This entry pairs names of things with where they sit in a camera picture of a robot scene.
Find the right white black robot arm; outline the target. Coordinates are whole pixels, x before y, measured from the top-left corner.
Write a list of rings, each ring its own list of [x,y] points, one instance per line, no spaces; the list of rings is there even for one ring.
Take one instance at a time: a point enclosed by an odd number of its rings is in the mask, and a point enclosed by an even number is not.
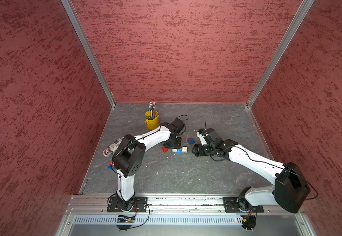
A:
[[[300,168],[267,159],[233,140],[195,144],[195,156],[213,156],[242,165],[270,183],[266,187],[247,187],[236,199],[241,212],[251,212],[258,206],[280,206],[289,213],[298,213],[310,194],[308,181]]]

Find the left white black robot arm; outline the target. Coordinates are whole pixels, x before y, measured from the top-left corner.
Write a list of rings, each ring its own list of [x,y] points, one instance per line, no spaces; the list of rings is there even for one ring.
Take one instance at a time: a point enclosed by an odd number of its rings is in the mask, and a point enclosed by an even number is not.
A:
[[[141,167],[145,152],[160,143],[165,148],[181,148],[180,135],[184,129],[184,122],[176,118],[173,122],[162,123],[145,134],[127,134],[123,137],[112,158],[118,177],[118,190],[113,196],[113,203],[119,210],[128,212],[134,207],[134,177]]]

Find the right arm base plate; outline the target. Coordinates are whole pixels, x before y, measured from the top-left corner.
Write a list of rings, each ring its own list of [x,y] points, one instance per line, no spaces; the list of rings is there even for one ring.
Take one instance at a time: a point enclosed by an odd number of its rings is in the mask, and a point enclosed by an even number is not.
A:
[[[226,213],[263,213],[263,206],[252,206],[244,197],[223,197],[223,206]]]

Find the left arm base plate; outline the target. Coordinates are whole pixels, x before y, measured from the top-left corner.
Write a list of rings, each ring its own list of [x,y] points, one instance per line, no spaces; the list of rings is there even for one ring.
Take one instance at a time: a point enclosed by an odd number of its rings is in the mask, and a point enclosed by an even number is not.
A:
[[[147,203],[147,197],[132,197],[128,201],[124,201],[119,196],[114,195],[108,199],[107,212],[146,212]]]

